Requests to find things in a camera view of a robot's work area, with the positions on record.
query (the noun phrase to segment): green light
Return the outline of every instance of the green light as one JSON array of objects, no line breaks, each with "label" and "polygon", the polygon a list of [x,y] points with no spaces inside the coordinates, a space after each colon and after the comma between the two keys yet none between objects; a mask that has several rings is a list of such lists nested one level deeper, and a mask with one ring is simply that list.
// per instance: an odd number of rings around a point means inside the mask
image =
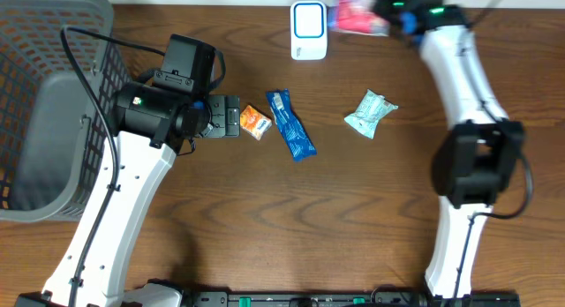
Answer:
[{"label": "green light", "polygon": [[445,8],[443,8],[443,7],[432,8],[432,9],[430,10],[430,12],[431,12],[432,14],[443,13],[443,11],[445,11]]}]

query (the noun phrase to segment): snack package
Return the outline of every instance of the snack package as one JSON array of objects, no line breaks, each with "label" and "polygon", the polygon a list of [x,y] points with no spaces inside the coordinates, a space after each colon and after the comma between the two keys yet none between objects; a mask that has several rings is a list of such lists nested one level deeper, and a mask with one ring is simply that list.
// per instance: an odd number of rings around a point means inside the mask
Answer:
[{"label": "snack package", "polygon": [[386,101],[384,96],[367,90],[355,113],[345,117],[345,123],[349,124],[361,135],[373,139],[379,121],[395,109],[398,109],[398,107]]},{"label": "snack package", "polygon": [[251,105],[247,105],[239,116],[239,125],[257,140],[261,139],[272,124],[270,118],[259,113]]},{"label": "snack package", "polygon": [[302,161],[308,156],[315,155],[316,148],[290,109],[289,90],[267,92],[267,100],[273,111],[276,127],[289,147],[294,161]]},{"label": "snack package", "polygon": [[373,13],[376,1],[338,0],[330,13],[330,28],[354,34],[388,35],[388,22]]}]

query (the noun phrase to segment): wood grain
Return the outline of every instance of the wood grain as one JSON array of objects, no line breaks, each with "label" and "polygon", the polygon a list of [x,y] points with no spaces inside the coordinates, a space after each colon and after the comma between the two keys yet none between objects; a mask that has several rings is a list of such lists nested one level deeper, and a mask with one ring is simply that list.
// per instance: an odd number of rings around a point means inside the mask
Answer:
[{"label": "wood grain", "polygon": [[[221,49],[218,90],[268,111],[265,91],[290,89],[318,155],[295,163],[278,131],[261,141],[199,140],[177,159],[149,209],[127,288],[163,278],[233,290],[359,290],[421,286],[438,201],[432,155],[446,136],[433,79],[399,41],[331,33],[326,59],[290,58],[287,8],[115,6],[115,36],[165,50],[173,33]],[[497,11],[477,28],[488,78],[524,122],[535,199],[515,221],[489,221],[475,289],[515,289],[523,306],[561,306],[565,289],[565,13]],[[122,49],[132,75],[158,56]],[[367,88],[399,109],[375,139],[343,122]],[[521,169],[496,211],[522,200]],[[41,289],[76,223],[0,223],[0,304]]]}]

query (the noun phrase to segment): teal packet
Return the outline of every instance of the teal packet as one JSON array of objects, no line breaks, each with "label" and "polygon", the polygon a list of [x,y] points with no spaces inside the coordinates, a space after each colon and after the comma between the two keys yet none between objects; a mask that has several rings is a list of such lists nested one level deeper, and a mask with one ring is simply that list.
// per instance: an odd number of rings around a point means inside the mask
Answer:
[{"label": "teal packet", "polygon": [[315,155],[317,153],[316,148],[314,148],[304,127],[290,109],[289,90],[267,92],[267,101],[271,111],[273,111],[276,127],[290,149],[292,159],[302,161],[308,156]]}]

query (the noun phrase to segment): white square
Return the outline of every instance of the white square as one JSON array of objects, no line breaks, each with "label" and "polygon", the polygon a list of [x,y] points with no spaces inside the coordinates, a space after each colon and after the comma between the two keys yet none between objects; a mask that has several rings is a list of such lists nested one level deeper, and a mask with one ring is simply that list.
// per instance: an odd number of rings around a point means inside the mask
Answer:
[{"label": "white square", "polygon": [[298,4],[294,10],[295,34],[298,38],[317,38],[324,33],[323,9],[319,4]]}]

